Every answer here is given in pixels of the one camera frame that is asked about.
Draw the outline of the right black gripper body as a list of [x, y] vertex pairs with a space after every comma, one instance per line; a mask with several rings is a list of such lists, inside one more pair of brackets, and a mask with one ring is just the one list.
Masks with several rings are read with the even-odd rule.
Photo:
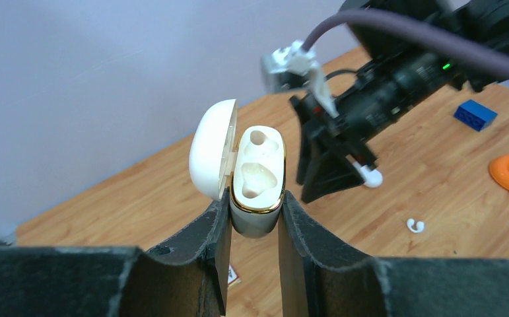
[[328, 149], [341, 158], [376, 168], [378, 157], [369, 140], [394, 124], [415, 104], [417, 75], [414, 61], [368, 63], [357, 75], [355, 84], [334, 98], [339, 116], [328, 116], [311, 93], [290, 103], [302, 131], [311, 145]]

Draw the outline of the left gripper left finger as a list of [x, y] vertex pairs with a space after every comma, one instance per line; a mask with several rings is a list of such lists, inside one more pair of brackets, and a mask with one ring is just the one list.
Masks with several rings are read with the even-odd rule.
[[0, 316], [223, 316], [229, 203], [224, 192], [149, 250], [0, 248]]

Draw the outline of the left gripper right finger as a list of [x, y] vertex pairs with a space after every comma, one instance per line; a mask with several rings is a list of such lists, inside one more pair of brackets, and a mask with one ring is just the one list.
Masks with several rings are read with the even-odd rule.
[[278, 233], [284, 316], [509, 316], [509, 259], [374, 257], [290, 192]]

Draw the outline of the white stem earbud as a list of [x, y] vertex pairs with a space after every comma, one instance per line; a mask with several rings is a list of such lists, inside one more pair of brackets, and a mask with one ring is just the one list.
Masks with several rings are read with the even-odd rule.
[[367, 188], [377, 188], [383, 182], [382, 173], [378, 169], [371, 170], [367, 166], [362, 166], [358, 162], [354, 162], [353, 166], [356, 171], [361, 175], [364, 183], [363, 185]]

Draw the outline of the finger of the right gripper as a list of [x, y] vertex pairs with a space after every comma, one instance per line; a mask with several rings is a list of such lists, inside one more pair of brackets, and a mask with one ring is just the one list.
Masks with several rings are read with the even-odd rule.
[[361, 175], [346, 159], [328, 149], [312, 145], [312, 159], [308, 166], [300, 199], [311, 203], [323, 196], [363, 185]]
[[298, 159], [298, 166], [296, 172], [296, 183], [303, 185], [308, 171], [308, 166], [312, 159], [312, 146], [310, 138], [304, 131], [300, 135], [300, 152]]

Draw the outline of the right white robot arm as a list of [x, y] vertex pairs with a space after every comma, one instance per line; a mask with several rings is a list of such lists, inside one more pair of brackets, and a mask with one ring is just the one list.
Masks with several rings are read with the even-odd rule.
[[[350, 28], [370, 61], [354, 85], [333, 96], [313, 47], [327, 31]], [[301, 127], [296, 181], [301, 199], [372, 185], [376, 156], [367, 143], [444, 86], [481, 92], [509, 79], [509, 1], [346, 1], [286, 56], [308, 94], [291, 98]]]

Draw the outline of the white gold earbud case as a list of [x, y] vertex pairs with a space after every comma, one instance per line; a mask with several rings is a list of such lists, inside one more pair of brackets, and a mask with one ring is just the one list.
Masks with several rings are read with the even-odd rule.
[[212, 105], [197, 126], [189, 152], [189, 174], [198, 191], [228, 205], [235, 230], [247, 238], [269, 234], [285, 196], [286, 149], [281, 133], [254, 125], [237, 135], [234, 99]]

